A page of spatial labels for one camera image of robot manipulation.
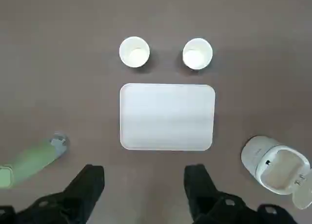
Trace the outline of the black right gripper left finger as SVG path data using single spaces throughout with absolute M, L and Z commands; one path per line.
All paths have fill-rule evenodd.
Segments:
M 85 224 L 105 187 L 104 167 L 87 164 L 59 193 L 37 199 L 16 212 L 12 206 L 0 207 L 2 224 Z

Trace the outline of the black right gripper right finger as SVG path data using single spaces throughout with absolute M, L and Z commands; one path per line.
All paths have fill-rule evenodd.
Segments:
M 195 224 L 295 224 L 292 215 L 274 204 L 256 210 L 233 194 L 217 190 L 203 164 L 184 169 L 184 190 Z

